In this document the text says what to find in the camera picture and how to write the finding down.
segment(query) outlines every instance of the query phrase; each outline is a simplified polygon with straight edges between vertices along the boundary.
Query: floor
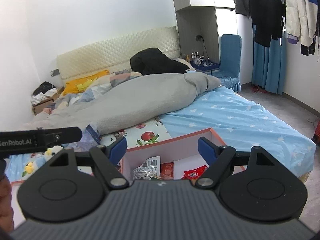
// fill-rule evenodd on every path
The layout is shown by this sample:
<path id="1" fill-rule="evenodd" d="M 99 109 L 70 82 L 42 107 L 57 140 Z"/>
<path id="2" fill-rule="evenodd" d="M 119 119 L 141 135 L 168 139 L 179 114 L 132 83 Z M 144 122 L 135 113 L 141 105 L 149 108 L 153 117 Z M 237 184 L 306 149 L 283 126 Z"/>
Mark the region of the floor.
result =
<path id="1" fill-rule="evenodd" d="M 253 93 L 251 87 L 244 88 L 239 94 L 248 100 L 255 101 L 257 104 L 260 103 L 295 130 L 308 138 L 312 138 L 315 128 L 308 120 L 314 122 L 317 117 L 306 109 L 280 95 Z M 300 220 L 317 232 L 320 230 L 320 147 L 317 147 L 315 152 L 314 168 L 305 185 L 308 190 L 308 200 Z"/>

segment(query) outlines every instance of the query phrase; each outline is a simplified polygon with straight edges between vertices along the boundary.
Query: cardboard box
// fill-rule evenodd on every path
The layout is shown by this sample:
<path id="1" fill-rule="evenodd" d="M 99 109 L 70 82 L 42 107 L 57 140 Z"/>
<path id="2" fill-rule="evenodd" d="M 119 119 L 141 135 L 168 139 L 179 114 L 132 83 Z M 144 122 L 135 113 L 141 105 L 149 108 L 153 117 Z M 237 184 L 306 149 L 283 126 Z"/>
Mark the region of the cardboard box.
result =
<path id="1" fill-rule="evenodd" d="M 206 137 L 217 146 L 225 145 L 213 128 L 207 128 L 158 143 L 131 148 L 121 160 L 121 173 L 131 183 L 133 181 L 132 171 L 135 168 L 148 158 L 160 156 L 161 163 L 174 162 L 174 179 L 181 179 L 184 171 L 207 165 L 198 152 L 198 139 L 201 136 Z"/>
<path id="2" fill-rule="evenodd" d="M 37 115 L 40 112 L 42 112 L 44 108 L 46 108 L 48 105 L 52 104 L 55 100 L 58 99 L 58 97 L 63 92 L 63 90 L 64 90 L 64 87 L 59 88 L 58 91 L 52 97 L 48 97 L 42 100 L 39 104 L 32 106 L 33 113 Z"/>

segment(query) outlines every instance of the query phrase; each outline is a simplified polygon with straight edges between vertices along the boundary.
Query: gray blanket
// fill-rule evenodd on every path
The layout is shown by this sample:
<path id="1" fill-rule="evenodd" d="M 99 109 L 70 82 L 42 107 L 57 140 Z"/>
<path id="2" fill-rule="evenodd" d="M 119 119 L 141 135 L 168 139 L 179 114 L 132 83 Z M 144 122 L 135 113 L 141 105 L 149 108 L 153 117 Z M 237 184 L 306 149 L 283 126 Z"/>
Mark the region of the gray blanket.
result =
<path id="1" fill-rule="evenodd" d="M 51 115 L 41 112 L 23 129 L 78 126 L 95 123 L 100 133 L 142 123 L 154 116 L 177 111 L 190 105 L 196 96 L 221 85 L 218 78 L 204 73 L 154 74 L 126 81 L 103 96 L 81 102 Z"/>

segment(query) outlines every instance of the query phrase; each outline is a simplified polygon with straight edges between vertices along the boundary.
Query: orange pillow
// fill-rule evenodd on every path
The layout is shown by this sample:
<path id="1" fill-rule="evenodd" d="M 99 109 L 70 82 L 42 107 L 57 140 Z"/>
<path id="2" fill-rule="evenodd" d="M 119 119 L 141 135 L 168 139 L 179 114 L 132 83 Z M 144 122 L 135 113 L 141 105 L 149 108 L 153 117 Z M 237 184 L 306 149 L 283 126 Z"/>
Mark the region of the orange pillow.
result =
<path id="1" fill-rule="evenodd" d="M 70 80 L 66 82 L 66 88 L 63 91 L 63 95 L 70 93 L 82 93 L 92 84 L 93 81 L 108 74 L 109 70 L 106 69 L 91 76 Z"/>

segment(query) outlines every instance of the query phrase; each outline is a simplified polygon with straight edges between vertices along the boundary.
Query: headboard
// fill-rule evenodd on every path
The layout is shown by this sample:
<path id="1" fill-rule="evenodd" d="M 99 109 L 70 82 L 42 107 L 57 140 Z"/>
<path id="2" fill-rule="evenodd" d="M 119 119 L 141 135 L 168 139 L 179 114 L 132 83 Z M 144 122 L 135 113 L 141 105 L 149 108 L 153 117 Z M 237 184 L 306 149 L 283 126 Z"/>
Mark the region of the headboard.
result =
<path id="1" fill-rule="evenodd" d="M 170 58 L 180 57 L 176 27 L 152 29 L 98 41 L 58 55 L 57 65 L 65 83 L 106 68 L 110 72 L 130 69 L 130 58 L 152 47 L 159 48 Z"/>

